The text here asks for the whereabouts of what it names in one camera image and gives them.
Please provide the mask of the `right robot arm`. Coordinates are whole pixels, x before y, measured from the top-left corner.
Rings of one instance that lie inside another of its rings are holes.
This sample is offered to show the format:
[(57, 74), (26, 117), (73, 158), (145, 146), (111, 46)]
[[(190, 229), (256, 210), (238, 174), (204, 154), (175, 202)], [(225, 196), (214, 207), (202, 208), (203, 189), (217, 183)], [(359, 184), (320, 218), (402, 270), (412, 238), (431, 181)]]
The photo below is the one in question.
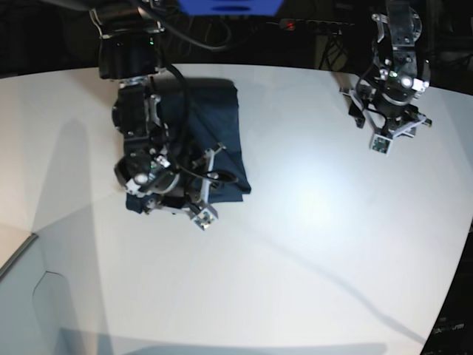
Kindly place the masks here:
[[(155, 209), (197, 215), (211, 208), (216, 152), (202, 150), (191, 132), (191, 92), (181, 72), (164, 59), (157, 42), (161, 23), (132, 1), (107, 1), (89, 15), (101, 39), (99, 73), (119, 83), (112, 122), (123, 136), (114, 173), (137, 213)], [(169, 71), (183, 94), (178, 118), (167, 118), (154, 77)]]

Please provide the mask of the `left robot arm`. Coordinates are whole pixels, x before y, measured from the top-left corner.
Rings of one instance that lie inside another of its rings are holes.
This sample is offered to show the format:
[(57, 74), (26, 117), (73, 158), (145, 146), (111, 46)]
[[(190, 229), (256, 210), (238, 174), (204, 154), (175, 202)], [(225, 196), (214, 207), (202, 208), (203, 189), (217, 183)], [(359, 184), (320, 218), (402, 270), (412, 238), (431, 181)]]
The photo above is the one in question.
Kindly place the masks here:
[(372, 60), (356, 84), (341, 92), (350, 97), (352, 116), (362, 127), (369, 122), (372, 144), (382, 144), (412, 131), (427, 119), (412, 105), (428, 88), (429, 61), (418, 61), (416, 41), (422, 22), (408, 1), (386, 1), (385, 11), (373, 13), (377, 38), (372, 43)]

